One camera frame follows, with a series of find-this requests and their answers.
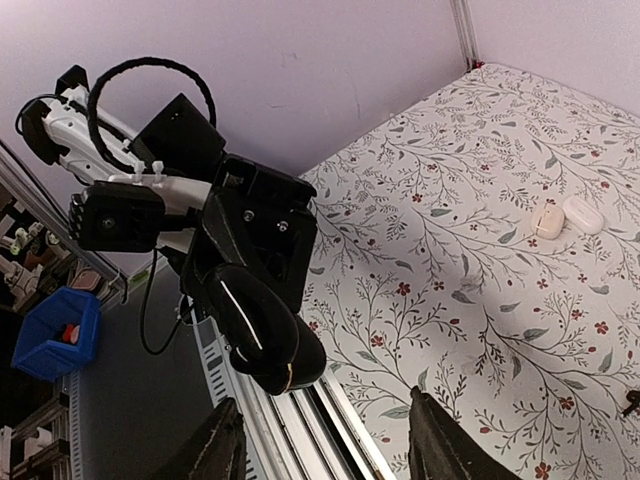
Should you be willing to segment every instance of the floral tablecloth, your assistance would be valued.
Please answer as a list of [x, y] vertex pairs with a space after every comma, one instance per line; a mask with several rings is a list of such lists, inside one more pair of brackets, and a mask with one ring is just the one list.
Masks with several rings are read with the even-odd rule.
[[[303, 315], [398, 478], [409, 389], [523, 479], [640, 478], [640, 119], [486, 65], [309, 172]], [[532, 235], [577, 194], [586, 236]]]

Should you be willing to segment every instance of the wall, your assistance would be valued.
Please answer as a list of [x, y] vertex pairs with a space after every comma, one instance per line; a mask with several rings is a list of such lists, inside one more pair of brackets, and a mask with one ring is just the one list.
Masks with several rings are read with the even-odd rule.
[[637, 1], [473, 0], [480, 58], [522, 68], [640, 114]]
[[[3, 0], [0, 20], [0, 137], [64, 204], [79, 187], [13, 121], [74, 63], [92, 83], [137, 56], [183, 62], [209, 84], [229, 151], [296, 174], [464, 72], [448, 0]], [[204, 105], [177, 73], [125, 75], [101, 106], [138, 129], [178, 91]]]

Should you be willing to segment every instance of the blue bin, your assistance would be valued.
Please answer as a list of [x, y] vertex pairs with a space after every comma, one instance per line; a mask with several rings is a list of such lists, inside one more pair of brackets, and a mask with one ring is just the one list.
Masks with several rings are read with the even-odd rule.
[[[69, 324], [80, 325], [78, 343], [53, 340]], [[53, 382], [94, 360], [99, 325], [100, 301], [94, 295], [59, 288], [24, 318], [11, 366]]]

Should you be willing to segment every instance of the soap bar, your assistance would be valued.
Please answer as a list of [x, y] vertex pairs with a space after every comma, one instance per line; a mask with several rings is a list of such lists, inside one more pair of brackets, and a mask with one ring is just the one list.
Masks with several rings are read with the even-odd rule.
[[543, 203], [533, 210], [531, 230], [541, 238], [553, 240], [564, 226], [564, 212], [552, 203]]
[[567, 219], [587, 235], [596, 235], [604, 228], [604, 217], [582, 198], [571, 196], [562, 204]]

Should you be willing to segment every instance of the gray leaf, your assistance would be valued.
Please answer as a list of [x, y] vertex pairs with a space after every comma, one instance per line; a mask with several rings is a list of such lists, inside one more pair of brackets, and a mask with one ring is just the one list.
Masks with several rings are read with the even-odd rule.
[[431, 210], [432, 217], [442, 217], [443, 215], [446, 215], [448, 213], [451, 213], [451, 210], [447, 208], [434, 208], [433, 210]]
[[396, 265], [402, 268], [406, 268], [407, 270], [411, 270], [413, 272], [413, 268], [407, 262], [403, 262], [402, 260], [396, 260]]
[[529, 260], [527, 260], [527, 257], [522, 255], [521, 253], [516, 253], [516, 257], [518, 257], [520, 260], [522, 260], [524, 263], [526, 263], [530, 267], [533, 267], [533, 265], [531, 265], [531, 262]]
[[518, 308], [518, 305], [520, 305], [520, 302], [512, 303], [511, 305], [500, 305], [500, 311], [502, 313], [513, 312], [516, 308]]
[[409, 407], [406, 405], [403, 405], [402, 407], [395, 407], [381, 413], [380, 416], [393, 418], [394, 420], [402, 420], [409, 416]]
[[576, 390], [586, 390], [587, 388], [584, 385], [582, 385], [580, 382], [577, 382], [575, 380], [565, 380], [564, 383]]
[[520, 359], [515, 355], [511, 357], [511, 359], [513, 360], [513, 377], [511, 377], [511, 379], [515, 380], [516, 377], [520, 375], [520, 372], [522, 371], [522, 363], [520, 363]]
[[418, 386], [422, 392], [427, 391], [427, 375], [429, 374], [429, 367], [425, 368], [424, 371], [418, 375]]
[[460, 290], [456, 290], [451, 294], [451, 298], [454, 300], [458, 300], [460, 303], [466, 303], [467, 305], [474, 305], [475, 302], [472, 302], [467, 298], [467, 296], [462, 293]]
[[607, 373], [611, 368], [611, 361], [613, 360], [613, 350], [607, 353], [602, 359], [602, 363], [598, 367], [600, 373]]
[[516, 232], [517, 231], [518, 231], [518, 229], [516, 228], [516, 229], [514, 229], [514, 230], [512, 230], [510, 232], [505, 233], [503, 236], [501, 236], [498, 239], [498, 242], [500, 242], [502, 245], [506, 245], [507, 243], [509, 243], [513, 239], [513, 237], [516, 236]]
[[546, 163], [544, 164], [544, 168], [551, 168], [553, 167], [556, 163], [558, 163], [558, 159], [556, 158], [555, 155], [552, 155], [551, 158], [549, 160], [546, 161]]
[[464, 276], [466, 277], [469, 274], [469, 259], [464, 253], [462, 254], [462, 268], [464, 269]]
[[525, 340], [536, 340], [549, 331], [548, 328], [530, 328], [522, 334]]
[[589, 288], [600, 295], [609, 295], [609, 285], [603, 285], [601, 287], [592, 287], [589, 285]]
[[361, 358], [364, 358], [365, 360], [368, 360], [369, 362], [378, 363], [378, 361], [376, 360], [376, 357], [371, 355], [369, 352], [365, 352], [364, 350], [360, 350], [360, 351], [358, 351], [356, 353], [358, 355], [360, 355]]

